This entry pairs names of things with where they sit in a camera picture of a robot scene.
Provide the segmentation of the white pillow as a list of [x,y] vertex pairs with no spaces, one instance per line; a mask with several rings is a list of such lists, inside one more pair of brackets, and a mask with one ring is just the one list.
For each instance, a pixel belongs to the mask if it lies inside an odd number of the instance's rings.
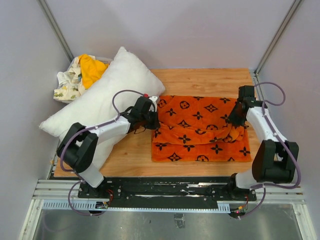
[[82,96],[43,121],[39,128],[63,140],[71,125],[101,124],[133,106],[140,94],[160,96],[163,83],[133,53],[123,46],[102,75]]

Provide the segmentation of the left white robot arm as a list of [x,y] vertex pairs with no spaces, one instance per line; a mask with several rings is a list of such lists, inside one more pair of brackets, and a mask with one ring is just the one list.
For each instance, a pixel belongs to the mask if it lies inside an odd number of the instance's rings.
[[107,122],[92,127],[76,122],[70,127],[57,148],[57,155],[61,162],[65,162],[90,185],[89,191],[96,198],[101,198],[107,193],[104,176],[93,164],[97,146],[114,137],[127,135],[140,127],[158,129],[159,100],[158,96],[140,96],[134,106]]

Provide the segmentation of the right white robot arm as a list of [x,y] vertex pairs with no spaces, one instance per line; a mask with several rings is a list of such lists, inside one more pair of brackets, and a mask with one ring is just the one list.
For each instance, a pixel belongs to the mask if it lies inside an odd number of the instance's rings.
[[226,193],[232,200],[238,200],[260,188],[291,190],[301,183],[297,162],[299,146],[287,140],[277,129],[267,104],[271,104],[271,101],[256,99],[254,86],[239,87],[238,98],[228,121],[234,127],[243,127],[245,122],[249,122],[260,140],[260,146],[251,169],[234,173],[229,178]]

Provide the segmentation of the orange flower-pattern pillowcase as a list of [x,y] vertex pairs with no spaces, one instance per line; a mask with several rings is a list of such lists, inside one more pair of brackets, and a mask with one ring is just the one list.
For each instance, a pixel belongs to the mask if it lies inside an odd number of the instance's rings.
[[235,98],[161,96],[153,131],[154,162],[251,162],[247,126],[233,126]]

